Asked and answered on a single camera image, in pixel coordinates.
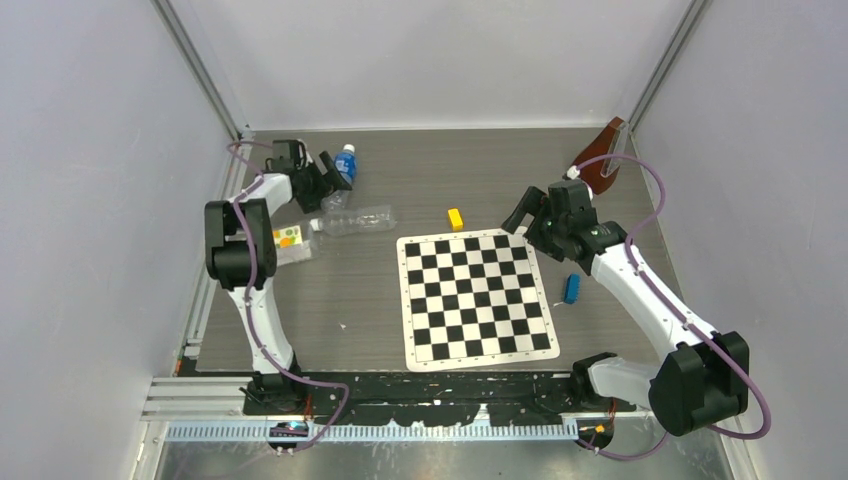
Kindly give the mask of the blue label water bottle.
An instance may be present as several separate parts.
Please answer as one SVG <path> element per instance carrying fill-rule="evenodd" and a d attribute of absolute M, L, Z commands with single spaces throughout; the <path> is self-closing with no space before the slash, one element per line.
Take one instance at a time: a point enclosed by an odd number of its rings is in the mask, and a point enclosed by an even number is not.
<path fill-rule="evenodd" d="M 343 210 L 347 207 L 352 193 L 352 187 L 357 175 L 356 148 L 353 144 L 345 144 L 340 152 L 333 158 L 333 165 L 340 177 L 349 189 L 335 189 L 334 192 L 322 201 L 325 212 Z"/>

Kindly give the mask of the fruit label plastic bottle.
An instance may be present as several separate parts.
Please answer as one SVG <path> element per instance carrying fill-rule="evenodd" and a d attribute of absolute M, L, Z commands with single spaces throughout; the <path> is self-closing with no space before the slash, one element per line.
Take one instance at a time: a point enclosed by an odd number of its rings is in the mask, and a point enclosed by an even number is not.
<path fill-rule="evenodd" d="M 278 266 L 304 262 L 317 254 L 314 231 L 308 222 L 274 229 L 272 235 Z"/>

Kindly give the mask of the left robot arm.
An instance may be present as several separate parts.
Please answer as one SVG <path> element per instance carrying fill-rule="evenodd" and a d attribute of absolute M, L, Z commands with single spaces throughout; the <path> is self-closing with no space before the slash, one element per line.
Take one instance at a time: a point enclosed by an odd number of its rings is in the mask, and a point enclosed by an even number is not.
<path fill-rule="evenodd" d="M 274 295 L 278 245 L 271 217 L 290 203 L 312 213 L 324 198 L 352 186 L 328 153 L 314 160 L 300 139 L 275 140 L 268 147 L 270 157 L 254 169 L 248 186 L 229 198 L 205 204 L 205 267 L 230 296 L 245 328 L 252 364 L 247 392 L 268 394 L 280 412 L 293 414 L 305 405 L 309 387 L 343 393 L 349 388 L 310 380 L 300 373 Z"/>

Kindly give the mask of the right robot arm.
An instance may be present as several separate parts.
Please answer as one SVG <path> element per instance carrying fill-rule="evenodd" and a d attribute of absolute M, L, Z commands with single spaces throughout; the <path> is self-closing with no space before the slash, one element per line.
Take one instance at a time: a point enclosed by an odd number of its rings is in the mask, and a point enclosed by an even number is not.
<path fill-rule="evenodd" d="M 528 187 L 501 227 L 556 261 L 576 263 L 624 307 L 658 356 L 658 365 L 611 352 L 575 362 L 570 392 L 577 406 L 591 411 L 609 398 L 622 400 L 651 410 L 676 437 L 747 410 L 747 342 L 696 315 L 628 243 L 617 222 L 599 221 L 584 182 Z"/>

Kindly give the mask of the clear plastic bottle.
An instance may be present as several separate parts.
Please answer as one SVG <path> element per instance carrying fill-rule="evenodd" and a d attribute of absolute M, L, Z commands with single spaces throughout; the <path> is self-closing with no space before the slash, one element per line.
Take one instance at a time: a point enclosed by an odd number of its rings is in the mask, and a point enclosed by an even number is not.
<path fill-rule="evenodd" d="M 330 211 L 311 219 L 309 225 L 315 232 L 341 237 L 390 231 L 396 227 L 397 220 L 390 205 L 378 205 Z"/>

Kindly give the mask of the yellow block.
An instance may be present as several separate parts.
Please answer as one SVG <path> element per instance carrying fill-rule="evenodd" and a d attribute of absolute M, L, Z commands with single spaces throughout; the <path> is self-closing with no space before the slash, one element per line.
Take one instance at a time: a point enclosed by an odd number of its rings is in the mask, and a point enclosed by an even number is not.
<path fill-rule="evenodd" d="M 451 208 L 447 211 L 449 225 L 452 231 L 462 231 L 464 229 L 464 220 L 460 211 L 457 208 Z"/>

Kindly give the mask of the brown wooden metronome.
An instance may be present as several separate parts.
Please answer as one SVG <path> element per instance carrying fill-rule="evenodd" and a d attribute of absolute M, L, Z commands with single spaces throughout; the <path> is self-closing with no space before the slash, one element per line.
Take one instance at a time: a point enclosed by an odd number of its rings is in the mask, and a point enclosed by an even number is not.
<path fill-rule="evenodd" d="M 579 170 L 579 178 L 591 188 L 594 195 L 603 194 L 616 180 L 618 167 L 611 167 L 616 159 L 603 158 L 585 167 L 582 167 L 582 164 L 596 157 L 612 154 L 624 126 L 626 122 L 622 118 L 613 117 L 572 162 Z"/>

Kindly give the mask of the blue brick toy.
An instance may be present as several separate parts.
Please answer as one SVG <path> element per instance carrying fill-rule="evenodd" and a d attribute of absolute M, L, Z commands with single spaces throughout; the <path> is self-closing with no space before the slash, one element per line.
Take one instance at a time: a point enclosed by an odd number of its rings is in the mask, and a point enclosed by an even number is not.
<path fill-rule="evenodd" d="M 565 304 L 575 304 L 579 298 L 581 277 L 577 273 L 570 274 L 564 283 L 562 300 Z"/>

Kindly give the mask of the checkerboard mat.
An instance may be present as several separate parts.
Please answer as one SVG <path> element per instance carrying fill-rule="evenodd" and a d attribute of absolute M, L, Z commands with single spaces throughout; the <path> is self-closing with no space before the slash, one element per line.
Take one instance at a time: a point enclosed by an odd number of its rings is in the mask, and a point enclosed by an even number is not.
<path fill-rule="evenodd" d="M 396 242 L 405 365 L 416 373 L 560 355 L 535 249 L 524 229 Z"/>

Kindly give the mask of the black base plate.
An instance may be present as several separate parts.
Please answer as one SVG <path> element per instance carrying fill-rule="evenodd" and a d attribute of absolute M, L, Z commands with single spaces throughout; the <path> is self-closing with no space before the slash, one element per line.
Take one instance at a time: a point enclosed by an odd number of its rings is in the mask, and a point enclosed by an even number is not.
<path fill-rule="evenodd" d="M 569 372 L 310 372 L 306 383 L 256 375 L 244 387 L 246 415 L 295 415 L 319 425 L 553 425 L 563 414 L 631 412 L 621 401 L 580 394 Z"/>

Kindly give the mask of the aluminium front rail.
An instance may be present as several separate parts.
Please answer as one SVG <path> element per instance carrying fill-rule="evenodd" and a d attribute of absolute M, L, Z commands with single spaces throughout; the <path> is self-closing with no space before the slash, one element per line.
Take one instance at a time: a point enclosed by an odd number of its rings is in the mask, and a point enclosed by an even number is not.
<path fill-rule="evenodd" d="M 322 429 L 305 421 L 173 421 L 165 431 L 169 442 L 306 442 Z M 576 440 L 577 423 L 566 419 L 553 425 L 493 426 L 487 419 L 467 425 L 426 427 L 418 422 L 403 427 L 334 425 L 320 438 L 326 443 L 353 442 L 461 442 L 461 441 L 558 441 Z"/>

